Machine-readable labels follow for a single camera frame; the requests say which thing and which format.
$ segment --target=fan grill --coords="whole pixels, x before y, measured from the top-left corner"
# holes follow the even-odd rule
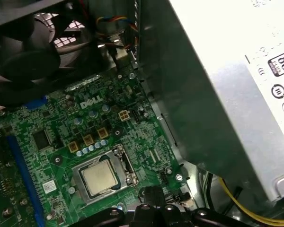
[[[40,14],[36,14],[36,16],[39,17],[41,20],[43,20],[48,27],[54,28],[51,19],[52,19],[52,17],[57,16],[57,14],[40,13]],[[81,27],[84,27],[84,25],[79,23],[78,21],[74,20],[74,21],[72,21],[70,23],[68,28],[81,28]],[[75,41],[76,41],[75,37],[71,37],[71,38],[69,38],[69,37],[62,37],[62,38],[57,38],[54,41],[54,44],[55,44],[56,47],[61,47],[61,46],[67,45],[69,43],[73,43]]]

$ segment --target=motherboard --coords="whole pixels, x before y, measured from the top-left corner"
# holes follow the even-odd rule
[[[21,174],[0,130],[0,227],[36,226]]]
[[[139,78],[128,64],[0,113],[38,226],[70,226],[109,207],[126,212],[145,186],[175,198],[186,185]]]

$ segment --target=capacitor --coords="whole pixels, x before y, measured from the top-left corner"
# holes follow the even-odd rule
[[[94,151],[94,150],[95,150],[94,145],[90,145],[90,146],[89,146],[89,150],[90,150],[90,151]]]
[[[98,117],[97,111],[95,111],[95,110],[89,111],[89,117],[91,117],[91,118],[96,118],[96,117]]]
[[[52,217],[55,217],[56,214],[57,214],[57,211],[56,211],[56,210],[51,210],[51,215],[52,215]]]
[[[104,112],[109,112],[109,111],[110,111],[110,106],[107,105],[107,104],[104,104],[104,105],[102,106],[102,110],[103,110]]]
[[[76,192],[76,189],[74,187],[70,187],[67,191],[68,191],[69,194],[72,195]]]
[[[27,199],[21,199],[20,200],[20,205],[21,206],[25,206],[25,205],[27,205],[27,203],[28,203]]]
[[[83,120],[82,120],[82,118],[80,118],[80,117],[76,117],[76,118],[74,119],[74,124],[75,124],[75,125],[82,124],[82,122],[83,122]]]
[[[138,111],[139,111],[140,113],[144,113],[144,107],[143,107],[143,106],[140,106],[140,107],[138,108]]]
[[[102,146],[106,146],[108,144],[108,141],[107,140],[101,140],[100,143],[101,143]]]
[[[71,101],[71,100],[68,100],[68,101],[66,102],[66,106],[67,106],[69,109],[76,107],[76,105],[77,105],[77,104],[76,104],[74,101]]]
[[[4,217],[9,217],[12,214],[13,214],[13,209],[11,207],[4,209],[2,212],[2,215]]]
[[[71,100],[71,101],[74,101],[75,100],[75,97],[74,96],[71,96],[71,95],[66,95],[65,98],[67,100]]]
[[[82,149],[82,153],[85,155],[85,154],[87,154],[89,152],[89,149],[88,148],[83,148]]]
[[[51,214],[48,214],[48,215],[46,215],[46,220],[52,220],[53,219],[53,216],[51,215]]]
[[[78,150],[77,153],[76,153],[76,155],[77,155],[78,157],[81,157],[81,156],[83,155],[83,154],[82,154],[82,151]]]
[[[101,143],[99,143],[99,142],[95,143],[95,148],[96,149],[99,149],[100,147],[101,147]]]

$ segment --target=green circuit board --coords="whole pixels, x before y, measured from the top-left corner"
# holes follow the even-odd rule
[[[110,69],[49,94],[39,108],[22,107],[0,116],[0,128],[17,138],[46,226],[69,226],[108,207],[126,210],[139,203],[145,186],[160,184],[166,194],[172,194],[186,184],[176,180],[180,167],[138,78],[130,65],[118,73]],[[87,151],[91,144],[93,149]],[[115,166],[109,182],[91,173],[88,181],[95,188],[90,191],[97,190],[97,184],[115,182],[110,189],[115,193],[86,202],[74,179],[74,167],[118,144],[129,159],[135,183],[119,190],[121,178]],[[166,167],[172,173],[167,174]]]
[[[34,211],[0,130],[0,227],[34,227]]]

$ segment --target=blue capacitor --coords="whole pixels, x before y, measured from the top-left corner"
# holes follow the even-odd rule
[[[77,155],[78,157],[81,157],[81,156],[83,155],[83,154],[82,154],[82,151],[78,150],[77,153],[76,153],[76,155]]]
[[[83,148],[82,149],[82,153],[85,155],[85,154],[87,154],[89,152],[89,149],[88,148]]]
[[[102,146],[106,146],[108,144],[108,141],[107,140],[101,140],[100,143],[101,143]]]
[[[95,143],[95,148],[96,149],[99,149],[100,147],[101,147],[101,143],[99,143],[99,142]]]
[[[98,116],[97,111],[95,111],[95,110],[89,111],[89,117],[96,118],[97,116]]]
[[[109,111],[110,111],[110,106],[107,105],[107,104],[104,104],[104,105],[102,106],[102,110],[103,110],[104,112],[109,112]]]
[[[90,151],[94,151],[94,150],[95,150],[94,145],[90,145],[90,146],[89,146],[89,150],[90,150]]]
[[[82,122],[83,122],[82,118],[76,117],[76,118],[74,119],[74,124],[75,124],[75,125],[82,124]]]

